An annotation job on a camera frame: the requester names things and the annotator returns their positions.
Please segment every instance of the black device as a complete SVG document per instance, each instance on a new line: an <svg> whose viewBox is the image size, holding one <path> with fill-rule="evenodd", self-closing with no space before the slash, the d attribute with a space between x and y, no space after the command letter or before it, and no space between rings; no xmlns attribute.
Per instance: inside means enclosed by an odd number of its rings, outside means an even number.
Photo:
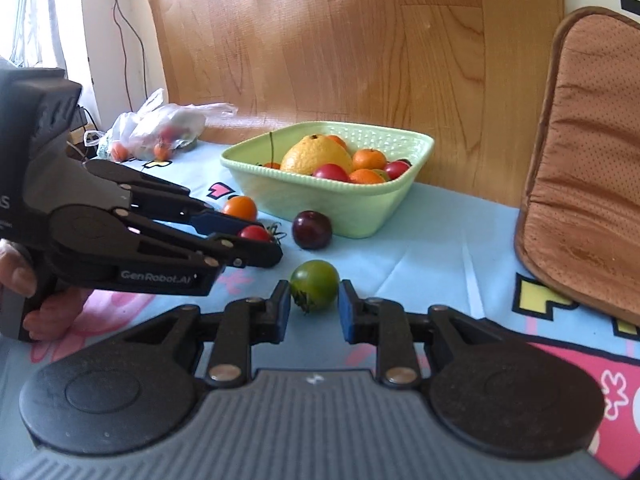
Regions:
<svg viewBox="0 0 640 480"><path fill-rule="evenodd" d="M80 92L63 70L0 62L0 237L38 278L32 298L2 292L2 335L29 341L26 314L69 285L206 296L226 266L280 261L277 243L237 236L254 222L213 210L183 186L108 160L68 158Z"/></svg>
<svg viewBox="0 0 640 480"><path fill-rule="evenodd" d="M71 121L69 123L68 129L70 131L75 131L83 126L87 126L89 122L86 120L86 115L84 113L84 108L79 105L74 107L74 113L71 115Z"/></svg>
<svg viewBox="0 0 640 480"><path fill-rule="evenodd" d="M283 341L289 307L286 281L223 312L186 304L42 368L20 394L36 452L8 480L615 478L586 450L597 382L519 336L446 306L362 300L345 280L342 331L376 346L375 373L254 374L252 346Z"/></svg>

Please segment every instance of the light blue tablecloth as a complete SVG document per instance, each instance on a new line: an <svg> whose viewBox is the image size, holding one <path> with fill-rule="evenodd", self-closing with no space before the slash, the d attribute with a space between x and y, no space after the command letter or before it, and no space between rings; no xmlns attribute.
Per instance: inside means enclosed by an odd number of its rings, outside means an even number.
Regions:
<svg viewBox="0 0 640 480"><path fill-rule="evenodd" d="M230 173L217 163L223 148L200 143L168 166L130 165L188 186L193 196L221 205L226 198L207 196L214 184L224 183L241 193ZM372 238L335 237L327 249L310 253L300 250L289 236L282 241L284 257L275 268L228 269L207 298L97 292L81 326L62 343L32 346L0 336L0 475L33 450L18 413L18 394L25 379L39 367L123 325L139 323L183 303L196 303L204 312L214 312L235 298L268 296L278 280L287 279L297 265L309 259L331 261L361 297L390 298L408 311L425 312L431 304L443 303L518 332L615 355L640 355L638 342L615 336L612 320L587 308L556 308L553 321L512 310L516 275L530 276L513 251L517 213L514 208L414 184L395 215ZM289 232L288 222L283 222L283 231ZM337 312L304 316L297 308L290 315L284 343L258 346L253 356L255 367L372 367L374 363L371 348L354 348L343 341Z"/></svg>

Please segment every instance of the red cherry tomato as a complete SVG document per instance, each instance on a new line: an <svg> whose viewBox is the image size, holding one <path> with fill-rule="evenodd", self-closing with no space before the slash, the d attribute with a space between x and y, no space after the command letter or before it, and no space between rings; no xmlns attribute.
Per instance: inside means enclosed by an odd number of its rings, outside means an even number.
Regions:
<svg viewBox="0 0 640 480"><path fill-rule="evenodd" d="M248 225L240 231L239 236L260 242L271 242L271 235L267 232L267 229L259 225Z"/></svg>
<svg viewBox="0 0 640 480"><path fill-rule="evenodd" d="M180 130L175 126L171 126L168 124L160 132L158 133L158 137L160 137L160 142L163 144L171 144L174 140L180 137Z"/></svg>
<svg viewBox="0 0 640 480"><path fill-rule="evenodd" d="M410 166L404 160L396 160L388 163L385 166L385 171L391 180L395 180L403 176L409 168Z"/></svg>
<svg viewBox="0 0 640 480"><path fill-rule="evenodd" d="M327 178L329 180L339 180L340 182L348 182L349 175L337 164L323 164L314 171L315 177Z"/></svg>

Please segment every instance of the green plastic basket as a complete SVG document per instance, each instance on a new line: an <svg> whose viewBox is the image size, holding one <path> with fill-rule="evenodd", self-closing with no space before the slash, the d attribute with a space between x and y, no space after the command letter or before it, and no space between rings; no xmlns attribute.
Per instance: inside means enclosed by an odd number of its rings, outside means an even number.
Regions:
<svg viewBox="0 0 640 480"><path fill-rule="evenodd" d="M345 140L351 154L361 148L375 148L387 160L410 160L412 167L396 180L369 185L272 170L258 166L271 160L269 134L232 146L222 153L220 162L260 211L289 221L301 211L319 211L331 219L334 234L348 238L367 238L384 225L406 196L434 144L427 135L394 128L308 122L272 133L273 160L280 162L294 144L311 134L337 135Z"/></svg>

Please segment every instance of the yellow pomelo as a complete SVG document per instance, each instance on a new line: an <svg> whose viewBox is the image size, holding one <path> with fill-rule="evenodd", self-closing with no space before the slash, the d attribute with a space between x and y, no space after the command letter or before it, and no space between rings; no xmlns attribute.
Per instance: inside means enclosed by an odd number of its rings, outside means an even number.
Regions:
<svg viewBox="0 0 640 480"><path fill-rule="evenodd" d="M310 175L325 164L337 164L347 174L353 170L351 157L340 144L324 135L309 135L285 154L280 171Z"/></svg>

